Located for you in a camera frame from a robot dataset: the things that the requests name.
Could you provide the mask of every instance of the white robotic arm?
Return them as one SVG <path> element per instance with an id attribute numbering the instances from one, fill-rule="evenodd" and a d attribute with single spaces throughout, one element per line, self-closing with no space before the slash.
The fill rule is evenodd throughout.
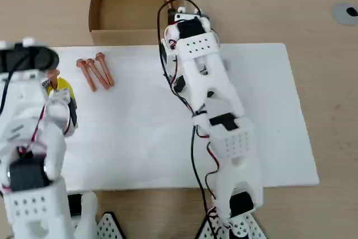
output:
<path id="1" fill-rule="evenodd" d="M 0 189 L 14 237 L 97 238 L 95 194 L 82 195 L 83 214 L 75 230 L 60 175 L 65 137 L 73 134 L 77 117 L 69 88 L 48 96 L 43 84 L 58 56 L 28 39 L 1 44 Z"/>
<path id="2" fill-rule="evenodd" d="M 189 92 L 194 125 L 208 134 L 219 160 L 213 203 L 223 224 L 230 227 L 232 218 L 263 204 L 254 127 L 229 81 L 209 19 L 197 11 L 187 13 L 184 7 L 171 10 L 173 19 L 161 40 L 161 53 L 166 70 L 171 71 L 171 85 Z M 206 106 L 209 92 L 229 104 L 228 108 L 220 113 L 211 111 Z"/>

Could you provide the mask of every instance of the black wire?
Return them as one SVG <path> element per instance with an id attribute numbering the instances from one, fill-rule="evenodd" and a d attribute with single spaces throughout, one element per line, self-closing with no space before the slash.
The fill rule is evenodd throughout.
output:
<path id="1" fill-rule="evenodd" d="M 200 187 L 201 196 L 202 196 L 202 202 L 204 203 L 206 221 L 209 223 L 209 227 L 211 229 L 211 233 L 214 236 L 214 239 L 217 239 L 215 231 L 214 231 L 214 228 L 213 228 L 213 225 L 212 225 L 210 217 L 208 215 L 208 205 L 206 203 L 205 191 L 204 191 L 204 188 L 202 187 L 199 175 L 197 174 L 195 161 L 194 161 L 194 140 L 195 140 L 196 128 L 197 127 L 195 125 L 192 127 L 192 134 L 191 134 L 191 146 L 190 146 L 191 164 L 192 164 L 192 169 L 194 170 L 194 174 L 195 174 L 197 183 L 199 184 L 199 187 Z"/>
<path id="2" fill-rule="evenodd" d="M 164 63 L 164 59 L 163 59 L 163 55 L 162 55 L 162 51 L 161 51 L 161 12 L 168 4 L 170 4 L 172 2 L 175 2 L 175 1 L 179 1 L 179 0 L 169 0 L 169 1 L 165 2 L 159 8 L 158 13 L 157 13 L 157 34 L 158 34 L 159 56 L 161 58 L 161 63 L 162 63 L 163 71 L 164 71 L 164 76 L 165 76 L 169 86 L 171 86 L 171 82 L 170 82 L 170 78 L 168 76 L 168 73 L 167 73 L 167 70 L 166 70 L 166 67 L 165 67 L 165 63 Z M 201 16 L 201 11 L 200 11 L 199 7 L 192 0 L 185 0 L 185 1 L 190 2 L 198 10 L 198 15 Z M 180 99 L 180 101 L 182 101 L 182 103 L 184 105 L 186 105 L 191 110 L 192 114 L 194 114 L 194 111 L 191 108 L 191 106 L 189 105 L 188 101 L 184 97 L 180 96 L 177 92 L 175 92 L 172 89 L 172 87 L 170 87 L 170 88 L 171 88 L 172 93 L 175 96 L 177 96 Z"/>
<path id="3" fill-rule="evenodd" d="M 9 88 L 9 84 L 10 84 L 10 80 L 12 78 L 12 75 L 15 73 L 15 71 L 20 67 L 20 65 L 26 60 L 26 58 L 29 55 L 26 54 L 25 56 L 23 56 L 19 61 L 17 61 L 17 63 L 13 66 L 13 68 L 9 71 L 9 75 L 7 77 L 7 80 L 5 82 L 5 86 L 4 86 L 4 90 L 2 92 L 2 99 L 1 99 L 1 106 L 0 106 L 0 116 L 2 111 L 4 110 L 5 107 L 5 101 L 6 101 L 6 95 L 7 95 L 7 89 Z"/>
<path id="4" fill-rule="evenodd" d="M 209 146 L 210 146 L 210 141 L 206 144 L 206 150 L 208 151 L 209 155 L 211 156 L 211 154 L 213 154 L 213 153 L 210 154 Z M 206 184 L 206 187 L 207 187 L 208 191 L 210 192 L 211 196 L 213 196 L 214 199 L 216 199 L 215 194 L 213 193 L 213 191 L 211 190 L 211 188 L 209 187 L 209 184 L 208 184 L 208 176 L 217 173 L 219 171 L 219 168 L 220 168 L 219 163 L 217 162 L 217 160 L 214 159 L 214 161 L 215 161 L 215 164 L 216 164 L 216 170 L 206 174 L 206 176 L 205 176 L 205 184 Z"/>

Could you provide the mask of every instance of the table surface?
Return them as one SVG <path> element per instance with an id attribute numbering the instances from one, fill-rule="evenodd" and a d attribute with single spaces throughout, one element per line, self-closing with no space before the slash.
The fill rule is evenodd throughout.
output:
<path id="1" fill-rule="evenodd" d="M 265 189 L 256 217 L 268 238 L 356 238 L 358 26 L 338 25 L 331 7 L 358 6 L 358 0 L 194 1 L 210 15 L 222 43 L 279 42 L 288 49 L 321 183 Z M 6 7 L 0 39 L 31 35 L 50 46 L 92 45 L 89 2 L 0 0 Z M 128 238 L 193 238 L 204 217 L 197 190 L 97 195 L 98 213 L 115 211 Z M 0 222 L 6 226 L 3 214 Z"/>

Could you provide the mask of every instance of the white foam board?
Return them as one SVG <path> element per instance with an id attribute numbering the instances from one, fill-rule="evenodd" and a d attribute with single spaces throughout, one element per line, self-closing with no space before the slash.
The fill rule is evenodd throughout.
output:
<path id="1" fill-rule="evenodd" d="M 67 139 L 69 190 L 191 188 L 191 115 L 171 94 L 157 46 L 55 48 L 74 88 L 79 128 Z M 106 55 L 115 87 L 92 92 L 78 58 Z M 256 126 L 265 186 L 319 183 L 290 62 L 283 44 L 224 44 L 229 78 Z M 197 139 L 201 176 L 215 169 Z"/>

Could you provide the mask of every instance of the brown cardboard box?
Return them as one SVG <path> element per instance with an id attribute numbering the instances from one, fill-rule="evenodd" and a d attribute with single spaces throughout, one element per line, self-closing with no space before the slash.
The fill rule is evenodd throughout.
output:
<path id="1" fill-rule="evenodd" d="M 91 0 L 89 30 L 95 45 L 157 44 L 157 12 L 164 0 Z M 162 11 L 162 27 L 167 9 Z"/>

